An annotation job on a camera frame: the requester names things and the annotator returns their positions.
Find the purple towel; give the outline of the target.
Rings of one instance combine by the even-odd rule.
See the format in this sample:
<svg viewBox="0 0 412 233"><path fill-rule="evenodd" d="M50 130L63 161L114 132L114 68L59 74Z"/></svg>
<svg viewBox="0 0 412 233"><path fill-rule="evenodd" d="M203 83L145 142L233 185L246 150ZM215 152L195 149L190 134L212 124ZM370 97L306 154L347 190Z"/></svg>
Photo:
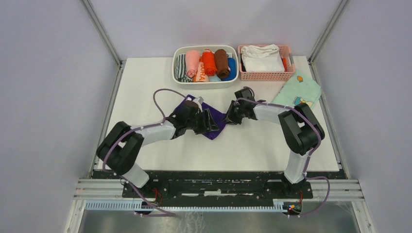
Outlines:
<svg viewBox="0 0 412 233"><path fill-rule="evenodd" d="M192 101L194 98L195 98L194 96L187 95L186 98L185 98L185 100L191 100L191 101ZM222 123L222 119L223 119L223 117L224 117L224 114L221 113L220 111L216 110L215 108L211 107L210 105L204 103L204 102L203 102L203 104L202 104L202 107L203 107L203 110L205 110L205 109L209 109L209 110L210 110L210 113L211 113L214 121L218 124L218 126L219 126L220 129L219 129L218 131L215 131L215 132L205 133L205 134L201 134L201 135L205 136L206 138L208 138L208 139L210 139L210 140L214 140L215 138L218 137L218 135L223 131L223 129L224 129L225 126L226 126L225 123ZM171 122L171 115L169 115L168 117L166 117L166 120L167 120L168 122Z"/></svg>

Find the pink towel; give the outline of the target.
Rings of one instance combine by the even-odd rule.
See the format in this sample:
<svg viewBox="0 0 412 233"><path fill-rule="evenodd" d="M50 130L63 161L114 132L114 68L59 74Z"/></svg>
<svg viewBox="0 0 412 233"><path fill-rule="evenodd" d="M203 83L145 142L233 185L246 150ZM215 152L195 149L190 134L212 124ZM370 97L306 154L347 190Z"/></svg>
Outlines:
<svg viewBox="0 0 412 233"><path fill-rule="evenodd" d="M197 68L200 61L200 53L197 50L190 50L186 53L186 75L193 78L196 75Z"/></svg>

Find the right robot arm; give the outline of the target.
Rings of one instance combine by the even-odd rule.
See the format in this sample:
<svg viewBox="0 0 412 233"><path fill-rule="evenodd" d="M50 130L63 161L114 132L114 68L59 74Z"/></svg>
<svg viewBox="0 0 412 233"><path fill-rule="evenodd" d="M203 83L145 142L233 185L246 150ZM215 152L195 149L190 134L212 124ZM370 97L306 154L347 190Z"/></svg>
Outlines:
<svg viewBox="0 0 412 233"><path fill-rule="evenodd" d="M244 118L248 118L281 126L290 155L280 190L287 198L295 197L300 192L299 184L307 179L310 158L325 137L322 126L306 103L286 106L255 100L249 87L235 92L235 97L223 119L226 124L240 125Z"/></svg>

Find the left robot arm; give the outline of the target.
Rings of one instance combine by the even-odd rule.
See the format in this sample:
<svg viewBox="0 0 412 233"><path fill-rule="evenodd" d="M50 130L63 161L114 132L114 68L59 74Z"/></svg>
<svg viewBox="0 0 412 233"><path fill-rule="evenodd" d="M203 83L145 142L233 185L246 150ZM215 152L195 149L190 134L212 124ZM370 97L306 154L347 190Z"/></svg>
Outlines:
<svg viewBox="0 0 412 233"><path fill-rule="evenodd" d="M115 124L97 147L96 155L114 173L134 185L140 197L153 191L149 175L136 163L140 149L148 144L176 139L192 130L195 134L220 130L212 109L194 100L181 102L163 122L133 128L124 121Z"/></svg>

